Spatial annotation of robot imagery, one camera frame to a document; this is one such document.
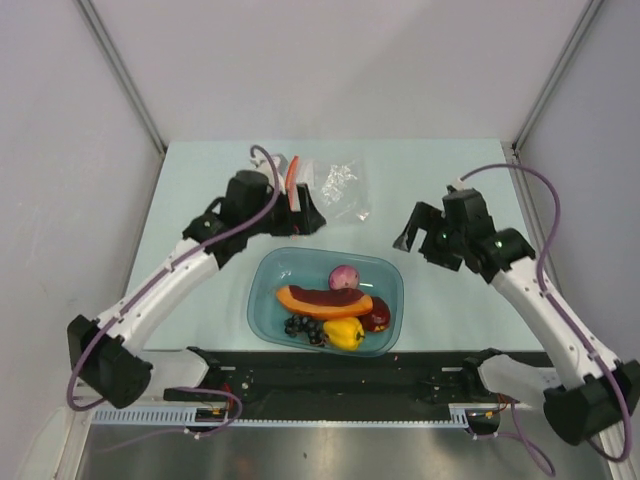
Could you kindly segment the clear zip bag orange seal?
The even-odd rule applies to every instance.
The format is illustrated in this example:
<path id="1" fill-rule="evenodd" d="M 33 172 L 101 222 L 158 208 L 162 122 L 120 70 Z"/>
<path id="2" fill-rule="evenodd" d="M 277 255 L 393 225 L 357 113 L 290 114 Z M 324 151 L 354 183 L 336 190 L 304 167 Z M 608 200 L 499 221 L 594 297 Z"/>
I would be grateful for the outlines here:
<path id="1" fill-rule="evenodd" d="M 316 160 L 294 156 L 285 176 L 287 190 L 306 184 L 330 226 L 364 222 L 371 213 L 366 165 L 360 158 Z"/>

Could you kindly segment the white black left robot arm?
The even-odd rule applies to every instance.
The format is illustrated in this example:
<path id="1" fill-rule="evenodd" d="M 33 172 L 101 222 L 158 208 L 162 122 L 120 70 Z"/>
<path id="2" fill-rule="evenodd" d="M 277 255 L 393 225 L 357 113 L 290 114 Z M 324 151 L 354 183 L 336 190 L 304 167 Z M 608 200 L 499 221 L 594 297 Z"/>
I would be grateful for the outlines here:
<path id="1" fill-rule="evenodd" d="M 150 335 L 202 282 L 218 273 L 249 240 L 311 235 L 326 223 L 309 186 L 282 189 L 257 170 L 240 170 L 183 230 L 170 255 L 136 290 L 89 319 L 77 316 L 67 327 L 71 378 L 69 406 L 78 381 L 115 408 L 132 405 L 147 390 L 154 366 L 140 355 Z"/>

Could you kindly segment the purple fake onion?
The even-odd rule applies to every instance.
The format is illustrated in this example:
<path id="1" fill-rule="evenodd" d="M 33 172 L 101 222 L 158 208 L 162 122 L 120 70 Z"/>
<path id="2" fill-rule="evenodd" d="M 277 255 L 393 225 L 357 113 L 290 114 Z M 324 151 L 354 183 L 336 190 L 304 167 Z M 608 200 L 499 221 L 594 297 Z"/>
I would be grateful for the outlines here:
<path id="1" fill-rule="evenodd" d="M 350 265 L 339 265 L 329 274 L 328 285 L 331 290 L 356 289 L 360 283 L 358 270 Z"/>

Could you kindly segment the dark purple fake fruit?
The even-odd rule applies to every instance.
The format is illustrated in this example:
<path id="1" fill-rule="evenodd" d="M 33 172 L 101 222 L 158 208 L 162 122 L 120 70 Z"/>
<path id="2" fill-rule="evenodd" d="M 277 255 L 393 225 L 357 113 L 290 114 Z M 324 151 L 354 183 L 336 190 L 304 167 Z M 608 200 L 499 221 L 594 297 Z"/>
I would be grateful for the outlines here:
<path id="1" fill-rule="evenodd" d="M 381 333 L 391 326 L 391 311 L 386 302 L 374 296 L 372 298 L 372 309 L 359 317 L 363 329 L 371 333 Z"/>

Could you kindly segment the yellow fake pepper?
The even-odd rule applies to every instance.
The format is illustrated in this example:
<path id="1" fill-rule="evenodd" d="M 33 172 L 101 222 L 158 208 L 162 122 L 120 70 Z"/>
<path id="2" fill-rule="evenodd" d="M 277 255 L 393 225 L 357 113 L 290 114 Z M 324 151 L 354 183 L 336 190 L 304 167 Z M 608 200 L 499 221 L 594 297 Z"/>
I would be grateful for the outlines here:
<path id="1" fill-rule="evenodd" d="M 365 338 L 362 324 L 356 317 L 328 320 L 323 331 L 331 345 L 345 351 L 357 350 Z"/>

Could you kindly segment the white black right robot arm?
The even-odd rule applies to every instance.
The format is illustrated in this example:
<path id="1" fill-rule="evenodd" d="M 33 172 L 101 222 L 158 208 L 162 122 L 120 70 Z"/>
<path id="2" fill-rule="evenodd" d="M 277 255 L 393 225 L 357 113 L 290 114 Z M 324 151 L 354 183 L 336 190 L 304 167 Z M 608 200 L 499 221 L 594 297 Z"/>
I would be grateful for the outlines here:
<path id="1" fill-rule="evenodd" d="M 622 361 L 576 318 L 548 277 L 536 253 L 513 228 L 498 231 L 475 189 L 450 189 L 436 208 L 415 204 L 394 248 L 408 252 L 419 231 L 419 249 L 429 263 L 480 275 L 520 315 L 555 370 L 548 376 L 496 349 L 465 362 L 463 393 L 484 401 L 499 393 L 539 408 L 567 444 L 579 445 L 616 425 L 628 425 L 639 402 L 639 363 Z"/>

